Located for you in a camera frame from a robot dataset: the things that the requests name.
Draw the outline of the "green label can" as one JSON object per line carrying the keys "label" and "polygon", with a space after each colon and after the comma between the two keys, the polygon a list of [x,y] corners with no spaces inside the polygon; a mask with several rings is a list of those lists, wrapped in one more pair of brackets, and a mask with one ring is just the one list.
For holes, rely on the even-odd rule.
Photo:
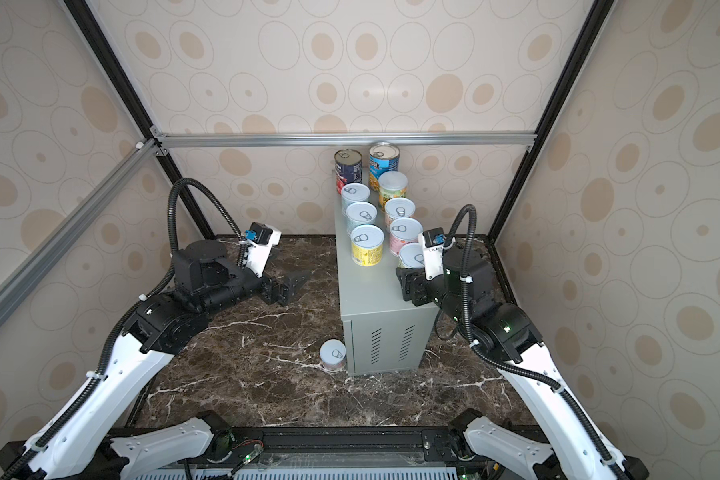
{"label": "green label can", "polygon": [[398,266],[400,268],[424,268],[423,248],[420,243],[411,242],[403,245],[399,250]]}

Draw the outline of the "pink label can back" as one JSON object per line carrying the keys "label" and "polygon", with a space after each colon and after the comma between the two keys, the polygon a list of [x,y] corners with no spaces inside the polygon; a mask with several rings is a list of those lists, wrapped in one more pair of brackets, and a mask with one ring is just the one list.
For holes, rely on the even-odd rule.
{"label": "pink label can back", "polygon": [[395,256],[400,254],[403,246],[417,243],[418,236],[423,232],[421,223],[410,217],[395,219],[389,226],[389,248]]}

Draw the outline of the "pink label can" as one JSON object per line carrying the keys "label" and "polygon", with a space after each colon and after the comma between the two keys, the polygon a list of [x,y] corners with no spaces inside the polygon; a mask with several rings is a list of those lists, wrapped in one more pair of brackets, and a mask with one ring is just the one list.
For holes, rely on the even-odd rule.
{"label": "pink label can", "polygon": [[421,223],[410,217],[395,219],[389,226],[389,248],[395,256],[400,254],[403,246],[417,243],[418,236],[423,232]]}
{"label": "pink label can", "polygon": [[328,371],[342,370],[346,365],[347,349],[338,339],[326,340],[320,347],[320,362]]}

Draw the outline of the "white lid can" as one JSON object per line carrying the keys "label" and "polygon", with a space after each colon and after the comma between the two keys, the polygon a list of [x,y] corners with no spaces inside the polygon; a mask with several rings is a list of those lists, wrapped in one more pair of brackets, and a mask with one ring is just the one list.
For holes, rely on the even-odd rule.
{"label": "white lid can", "polygon": [[351,203],[345,211],[347,233],[362,225],[374,225],[377,217],[377,208],[369,202]]}
{"label": "white lid can", "polygon": [[375,225],[360,225],[350,233],[353,261],[363,267],[380,263],[383,256],[384,232]]}

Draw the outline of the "peach label can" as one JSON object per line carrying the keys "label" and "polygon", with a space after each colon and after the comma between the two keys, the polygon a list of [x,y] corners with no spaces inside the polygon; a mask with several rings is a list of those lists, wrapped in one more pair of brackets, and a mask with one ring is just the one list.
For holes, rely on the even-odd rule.
{"label": "peach label can", "polygon": [[416,210],[415,203],[405,197],[391,198],[384,206],[385,224],[390,227],[394,220],[412,218]]}

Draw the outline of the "pink label can front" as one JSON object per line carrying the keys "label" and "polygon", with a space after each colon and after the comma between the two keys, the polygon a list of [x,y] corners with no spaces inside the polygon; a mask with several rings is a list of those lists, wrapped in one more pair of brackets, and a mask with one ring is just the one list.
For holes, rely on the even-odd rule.
{"label": "pink label can front", "polygon": [[342,370],[346,365],[347,349],[338,339],[326,340],[320,347],[320,362],[328,371]]}

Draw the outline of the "yellow label can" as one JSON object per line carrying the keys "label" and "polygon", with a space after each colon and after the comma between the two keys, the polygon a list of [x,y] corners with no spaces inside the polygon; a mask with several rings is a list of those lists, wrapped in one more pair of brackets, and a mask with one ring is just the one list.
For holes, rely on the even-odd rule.
{"label": "yellow label can", "polygon": [[408,178],[399,171],[386,171],[378,179],[379,205],[384,208],[394,198],[406,198]]}

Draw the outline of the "teal label can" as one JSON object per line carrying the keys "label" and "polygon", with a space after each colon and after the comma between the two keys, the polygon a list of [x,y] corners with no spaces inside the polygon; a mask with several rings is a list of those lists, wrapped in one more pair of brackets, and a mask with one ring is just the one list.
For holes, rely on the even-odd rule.
{"label": "teal label can", "polygon": [[367,202],[370,197],[370,188],[362,183],[349,183],[342,187],[340,195],[342,209],[346,210],[351,204]]}

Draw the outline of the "blue progresso soup can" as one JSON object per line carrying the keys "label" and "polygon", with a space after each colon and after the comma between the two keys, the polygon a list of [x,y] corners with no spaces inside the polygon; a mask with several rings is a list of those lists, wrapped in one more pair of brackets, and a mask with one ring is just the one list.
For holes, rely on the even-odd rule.
{"label": "blue progresso soup can", "polygon": [[397,171],[400,150],[388,142],[379,142],[369,148],[370,188],[379,190],[379,178],[388,171]]}

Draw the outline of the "dark blue red soup can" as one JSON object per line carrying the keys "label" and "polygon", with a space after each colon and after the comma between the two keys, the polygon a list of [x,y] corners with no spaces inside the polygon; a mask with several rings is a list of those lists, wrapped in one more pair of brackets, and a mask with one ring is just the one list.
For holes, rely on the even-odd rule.
{"label": "dark blue red soup can", "polygon": [[362,154],[355,149],[341,149],[334,154],[338,193],[351,183],[362,183]]}

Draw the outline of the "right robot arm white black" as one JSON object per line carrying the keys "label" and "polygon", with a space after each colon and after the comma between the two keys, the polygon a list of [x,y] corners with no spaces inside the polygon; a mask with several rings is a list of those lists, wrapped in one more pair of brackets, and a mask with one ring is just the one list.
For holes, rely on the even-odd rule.
{"label": "right robot arm white black", "polygon": [[484,256],[456,245],[427,248],[422,260],[421,268],[396,270],[404,300],[434,304],[454,321],[470,350],[513,386],[541,435],[531,439],[468,409],[450,426],[458,456],[486,457],[523,479],[648,478],[645,464],[623,454],[569,390],[529,316],[496,299]]}

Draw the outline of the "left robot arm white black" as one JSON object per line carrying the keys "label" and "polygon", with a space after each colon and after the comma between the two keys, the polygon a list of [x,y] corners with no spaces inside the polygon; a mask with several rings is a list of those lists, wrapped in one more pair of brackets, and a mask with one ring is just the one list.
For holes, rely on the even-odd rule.
{"label": "left robot arm white black", "polygon": [[106,435],[142,388],[212,317],[250,298],[287,305],[310,279],[308,271],[273,278],[263,271],[264,245],[247,243],[239,266],[224,243],[201,240],[173,252],[167,274],[174,286],[158,287],[116,323],[96,369],[35,435],[0,450],[5,479],[61,479],[82,473]]}

